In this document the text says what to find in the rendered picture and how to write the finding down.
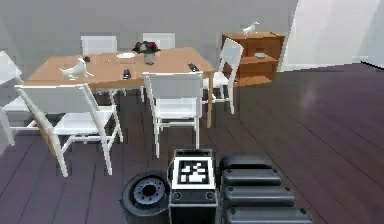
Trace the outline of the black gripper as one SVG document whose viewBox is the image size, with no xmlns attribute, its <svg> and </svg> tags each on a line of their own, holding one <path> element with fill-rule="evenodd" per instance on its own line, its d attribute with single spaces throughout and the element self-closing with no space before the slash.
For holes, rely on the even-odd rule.
<svg viewBox="0 0 384 224">
<path fill-rule="evenodd" d="M 126 224 L 169 224 L 170 186 L 167 174 L 149 170 L 135 175 L 124 186 L 119 200 Z"/>
</svg>

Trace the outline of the white dining chair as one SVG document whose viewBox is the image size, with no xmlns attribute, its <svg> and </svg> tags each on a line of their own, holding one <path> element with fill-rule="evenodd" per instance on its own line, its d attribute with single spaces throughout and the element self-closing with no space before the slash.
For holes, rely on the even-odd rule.
<svg viewBox="0 0 384 224">
<path fill-rule="evenodd" d="M 144 33 L 143 40 L 155 42 L 161 50 L 175 47 L 176 35 L 174 33 Z"/>
<path fill-rule="evenodd" d="M 64 177 L 68 176 L 64 153 L 73 142 L 100 142 L 107 173 L 112 174 L 111 147 L 116 137 L 124 140 L 113 96 L 110 105 L 99 106 L 87 84 L 16 85 L 15 89 L 47 134 Z"/>
<path fill-rule="evenodd" d="M 150 102 L 156 157 L 160 157 L 160 131 L 165 127 L 191 126 L 195 148 L 200 148 L 203 73 L 143 73 Z"/>
<path fill-rule="evenodd" d="M 14 90 L 16 85 L 22 85 L 24 81 L 21 75 L 13 59 L 5 51 L 0 51 L 0 89 Z M 28 107 L 17 95 L 7 96 L 4 104 L 0 104 L 0 127 L 4 130 L 7 144 L 11 146 L 15 145 L 16 132 L 37 130 Z"/>
<path fill-rule="evenodd" d="M 235 113 L 234 83 L 243 50 L 239 43 L 226 38 L 220 53 L 220 65 L 213 77 L 213 88 L 220 91 L 220 98 L 212 94 L 212 102 L 228 102 L 232 114 Z"/>
<path fill-rule="evenodd" d="M 115 36 L 82 36 L 81 43 L 84 55 L 117 52 Z"/>
</svg>

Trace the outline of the brown wooden dining table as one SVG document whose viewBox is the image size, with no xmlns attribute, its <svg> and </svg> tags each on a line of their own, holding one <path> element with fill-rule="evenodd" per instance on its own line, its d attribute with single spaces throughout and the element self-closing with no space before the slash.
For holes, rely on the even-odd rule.
<svg viewBox="0 0 384 224">
<path fill-rule="evenodd" d="M 117 53 L 90 55 L 86 64 L 92 76 L 76 75 L 76 80 L 63 76 L 60 69 L 77 64 L 79 56 L 51 57 L 47 59 L 25 82 L 27 86 L 59 86 L 87 83 L 92 91 L 110 89 L 138 89 L 144 85 L 143 73 L 188 73 L 188 64 L 197 66 L 203 78 L 210 79 L 215 68 L 191 47 L 161 50 L 155 54 L 154 64 L 146 65 L 144 56 L 136 54 L 131 59 L 119 59 Z M 123 79 L 123 71 L 129 69 L 130 79 Z"/>
</svg>

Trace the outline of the white bird statue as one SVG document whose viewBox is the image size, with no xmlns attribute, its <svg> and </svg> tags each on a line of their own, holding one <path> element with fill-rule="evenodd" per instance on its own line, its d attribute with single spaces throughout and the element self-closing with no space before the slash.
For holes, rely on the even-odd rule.
<svg viewBox="0 0 384 224">
<path fill-rule="evenodd" d="M 68 69 L 60 69 L 63 76 L 69 80 L 76 80 L 76 75 L 83 74 L 85 77 L 92 76 L 92 73 L 87 71 L 86 62 L 83 58 L 77 60 L 74 67 Z"/>
<path fill-rule="evenodd" d="M 255 21 L 252 24 L 250 24 L 248 27 L 243 28 L 242 31 L 244 34 L 255 33 L 257 25 L 259 25 L 259 22 Z"/>
</svg>

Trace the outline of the red flowers in white vase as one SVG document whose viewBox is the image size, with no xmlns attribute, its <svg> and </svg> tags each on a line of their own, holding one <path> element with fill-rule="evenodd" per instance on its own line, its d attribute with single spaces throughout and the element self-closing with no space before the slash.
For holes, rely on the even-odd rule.
<svg viewBox="0 0 384 224">
<path fill-rule="evenodd" d="M 144 63 L 147 65 L 153 65 L 155 54 L 160 51 L 157 44 L 155 42 L 143 41 L 137 42 L 133 51 L 138 54 L 144 55 Z"/>
</svg>

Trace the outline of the brown wooden shelf unit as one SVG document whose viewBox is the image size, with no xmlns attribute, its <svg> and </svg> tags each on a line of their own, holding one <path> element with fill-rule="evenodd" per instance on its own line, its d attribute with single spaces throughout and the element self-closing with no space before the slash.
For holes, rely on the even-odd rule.
<svg viewBox="0 0 384 224">
<path fill-rule="evenodd" d="M 275 78 L 285 36 L 273 32 L 223 33 L 222 41 L 230 38 L 243 48 L 239 68 L 236 74 L 236 87 L 259 85 L 272 82 Z M 259 59 L 255 53 L 268 56 Z"/>
</svg>

